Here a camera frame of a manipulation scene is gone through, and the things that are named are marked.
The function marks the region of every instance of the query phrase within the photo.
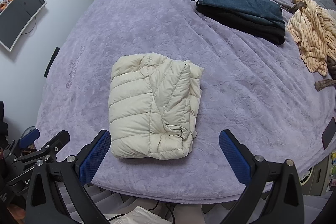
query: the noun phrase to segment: metal screw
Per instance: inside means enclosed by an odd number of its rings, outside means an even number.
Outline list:
[[[254,158],[255,158],[256,161],[258,161],[258,162],[262,162],[262,161],[264,161],[264,157],[261,156],[261,155],[256,155]]]
[[[292,160],[286,160],[286,164],[288,166],[293,166],[294,165],[294,162]]]
[[[36,162],[36,165],[37,165],[37,166],[41,166],[41,165],[43,164],[43,162],[44,162],[43,160],[38,160],[38,161]]]
[[[67,157],[67,162],[73,162],[75,160],[75,156],[71,155]]]

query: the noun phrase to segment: black folded pants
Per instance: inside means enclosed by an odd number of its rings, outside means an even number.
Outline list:
[[[285,42],[285,31],[280,28],[256,24],[223,8],[198,3],[196,5],[198,12],[230,28],[264,38],[275,45],[281,45]]]

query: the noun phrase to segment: bed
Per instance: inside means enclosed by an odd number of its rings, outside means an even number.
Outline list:
[[[283,0],[290,5],[290,0]],[[287,21],[291,14],[283,11]],[[92,183],[132,196],[176,203],[220,203],[244,190],[218,144],[229,129],[252,153],[294,160],[299,173],[320,162],[321,135],[335,114],[335,89],[317,92],[289,33],[270,42],[223,26],[190,0],[95,0],[55,59],[36,127],[39,149],[60,130],[70,143],[58,160],[76,155],[109,128],[112,65],[123,55],[157,52],[203,67],[197,137],[182,159],[117,159],[108,153]]]

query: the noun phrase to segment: folded down jacket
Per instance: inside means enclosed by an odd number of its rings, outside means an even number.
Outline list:
[[[156,53],[121,57],[112,68],[111,151],[119,158],[178,159],[192,150],[203,68]]]

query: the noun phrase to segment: blue jeans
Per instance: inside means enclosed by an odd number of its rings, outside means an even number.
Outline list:
[[[223,8],[256,24],[286,30],[280,5],[270,0],[198,0],[196,5]]]

